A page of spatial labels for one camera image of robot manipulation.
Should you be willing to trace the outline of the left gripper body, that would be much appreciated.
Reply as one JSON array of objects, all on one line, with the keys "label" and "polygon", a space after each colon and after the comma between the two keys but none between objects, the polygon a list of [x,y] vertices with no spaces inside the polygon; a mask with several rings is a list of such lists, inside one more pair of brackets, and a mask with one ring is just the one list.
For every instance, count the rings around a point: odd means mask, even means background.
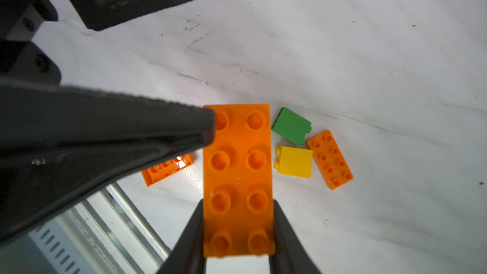
[{"label": "left gripper body", "polygon": [[58,66],[33,43],[44,22],[56,22],[50,0],[1,0],[1,83],[59,86]]}]

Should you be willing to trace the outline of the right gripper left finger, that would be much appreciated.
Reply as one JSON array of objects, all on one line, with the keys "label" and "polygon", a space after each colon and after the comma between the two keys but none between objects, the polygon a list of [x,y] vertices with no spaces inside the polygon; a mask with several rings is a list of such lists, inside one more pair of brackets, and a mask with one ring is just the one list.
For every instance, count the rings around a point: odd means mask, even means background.
[{"label": "right gripper left finger", "polygon": [[204,212],[203,200],[194,210],[181,237],[157,274],[204,274]]}]

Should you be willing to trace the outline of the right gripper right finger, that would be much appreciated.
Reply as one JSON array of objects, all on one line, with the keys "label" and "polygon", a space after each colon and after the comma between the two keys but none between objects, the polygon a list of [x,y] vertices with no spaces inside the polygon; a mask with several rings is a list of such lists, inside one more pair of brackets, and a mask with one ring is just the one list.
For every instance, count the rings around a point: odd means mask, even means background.
[{"label": "right gripper right finger", "polygon": [[273,208],[275,253],[269,257],[270,273],[320,274],[277,200],[273,201]]}]

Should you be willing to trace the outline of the orange tall long brick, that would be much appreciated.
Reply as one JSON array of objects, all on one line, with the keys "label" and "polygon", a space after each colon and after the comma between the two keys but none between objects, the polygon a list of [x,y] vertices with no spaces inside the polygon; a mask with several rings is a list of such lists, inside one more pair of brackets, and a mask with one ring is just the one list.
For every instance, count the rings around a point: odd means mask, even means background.
[{"label": "orange tall long brick", "polygon": [[204,256],[275,253],[270,106],[212,105],[203,150]]}]

